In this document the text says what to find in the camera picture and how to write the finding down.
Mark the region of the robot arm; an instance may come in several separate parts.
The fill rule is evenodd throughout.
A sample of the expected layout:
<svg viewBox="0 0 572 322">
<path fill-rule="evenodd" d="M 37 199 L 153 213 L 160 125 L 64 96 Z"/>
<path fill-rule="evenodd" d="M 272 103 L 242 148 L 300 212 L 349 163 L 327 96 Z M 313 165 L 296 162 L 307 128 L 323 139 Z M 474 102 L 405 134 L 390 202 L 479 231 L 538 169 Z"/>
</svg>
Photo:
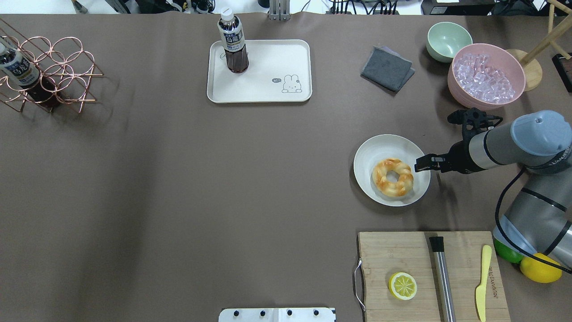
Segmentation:
<svg viewBox="0 0 572 322">
<path fill-rule="evenodd" d="M 427 154 L 416 160 L 415 171 L 455 171 L 471 174 L 504 165 L 519 164 L 520 178 L 528 180 L 507 211 L 499 210 L 505 188 L 495 208 L 495 237 L 526 257 L 554 259 L 553 268 L 571 273 L 571 126 L 564 116 L 542 110 L 511 123 L 472 108 L 448 118 L 462 127 L 463 139 L 448 153 Z"/>
</svg>

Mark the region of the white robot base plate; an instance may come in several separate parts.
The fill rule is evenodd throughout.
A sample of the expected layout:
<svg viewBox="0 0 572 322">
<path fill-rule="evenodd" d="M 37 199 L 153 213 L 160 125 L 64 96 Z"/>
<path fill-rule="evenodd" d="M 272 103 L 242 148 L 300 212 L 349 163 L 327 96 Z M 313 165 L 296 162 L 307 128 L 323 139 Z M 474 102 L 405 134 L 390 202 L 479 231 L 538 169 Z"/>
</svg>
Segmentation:
<svg viewBox="0 0 572 322">
<path fill-rule="evenodd" d="M 336 322 L 336 311 L 328 307 L 227 308 L 219 322 Z"/>
</svg>

